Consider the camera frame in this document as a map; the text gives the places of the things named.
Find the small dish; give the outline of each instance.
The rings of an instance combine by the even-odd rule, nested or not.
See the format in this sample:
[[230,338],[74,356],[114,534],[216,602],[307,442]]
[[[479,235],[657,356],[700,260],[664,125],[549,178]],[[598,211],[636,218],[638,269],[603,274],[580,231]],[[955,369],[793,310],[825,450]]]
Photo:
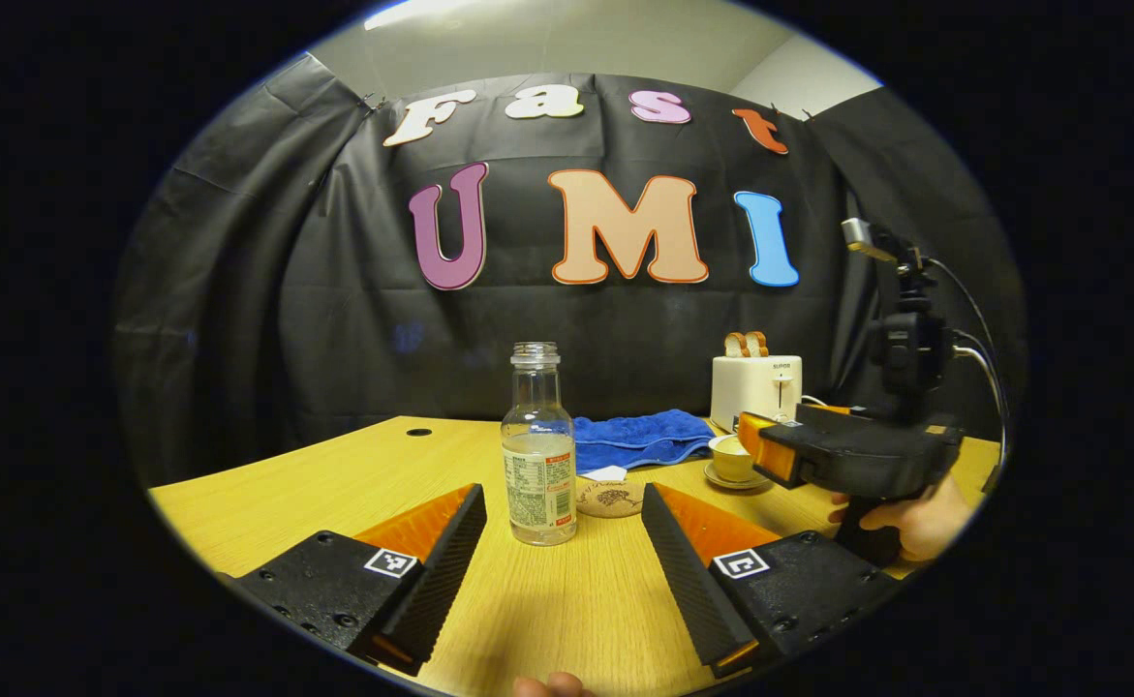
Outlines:
[[772,484],[769,479],[767,479],[767,477],[760,474],[755,476],[755,479],[748,479],[747,482],[730,482],[728,479],[721,479],[721,477],[718,476],[717,468],[713,468],[713,460],[709,460],[709,462],[704,465],[704,476],[708,477],[708,479],[713,484],[725,488],[756,488],[758,486]]

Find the wooden table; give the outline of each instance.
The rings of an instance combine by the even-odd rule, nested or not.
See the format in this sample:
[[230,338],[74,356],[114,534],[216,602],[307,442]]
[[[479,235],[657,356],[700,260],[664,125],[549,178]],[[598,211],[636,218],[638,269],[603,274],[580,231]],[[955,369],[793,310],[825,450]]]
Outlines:
[[[409,428],[431,428],[412,436]],[[998,444],[966,437],[953,473],[970,503]],[[636,468],[779,535],[832,535],[823,488],[725,490],[705,460]],[[716,682],[700,664],[640,516],[581,516],[555,547],[510,534],[499,424],[399,416],[242,468],[150,490],[191,550],[213,570],[245,575],[319,529],[355,535],[469,482],[485,486],[488,525],[416,682],[449,694],[501,696],[518,674],[578,674],[601,697],[685,694]],[[902,578],[915,566],[889,572]]]

